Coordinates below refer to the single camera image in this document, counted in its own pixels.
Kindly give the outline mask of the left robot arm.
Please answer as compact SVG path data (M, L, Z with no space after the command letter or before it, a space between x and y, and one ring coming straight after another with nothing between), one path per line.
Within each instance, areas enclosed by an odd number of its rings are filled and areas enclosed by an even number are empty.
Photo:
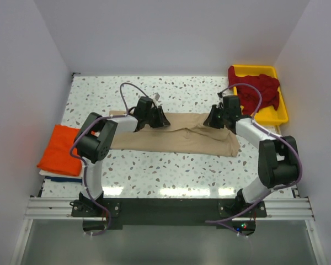
M79 201L90 216L98 216L105 209L102 188L102 163L111 149L113 139L122 133L135 133L146 125L151 128L170 126L161 106L150 97L141 97L137 105L120 115L101 116L90 113L80 128L70 155L81 161L83 189Z

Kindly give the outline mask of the beige t shirt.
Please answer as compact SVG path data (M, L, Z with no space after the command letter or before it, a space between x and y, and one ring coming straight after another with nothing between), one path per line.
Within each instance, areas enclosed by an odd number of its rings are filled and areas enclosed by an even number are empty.
M114 150L194 153L235 157L240 144L230 130L204 125L207 113L167 113L170 126L153 129L149 125L138 132L114 137Z

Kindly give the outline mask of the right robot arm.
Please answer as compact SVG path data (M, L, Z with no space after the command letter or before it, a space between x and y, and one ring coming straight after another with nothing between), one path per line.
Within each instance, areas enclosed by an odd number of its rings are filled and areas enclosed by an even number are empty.
M244 115L238 96L221 96L211 107L204 125L215 129L228 129L245 138L258 150L258 176L240 189L231 205L225 206L231 215L248 216L254 205L273 191L294 185L302 177L296 140L292 136L273 134Z

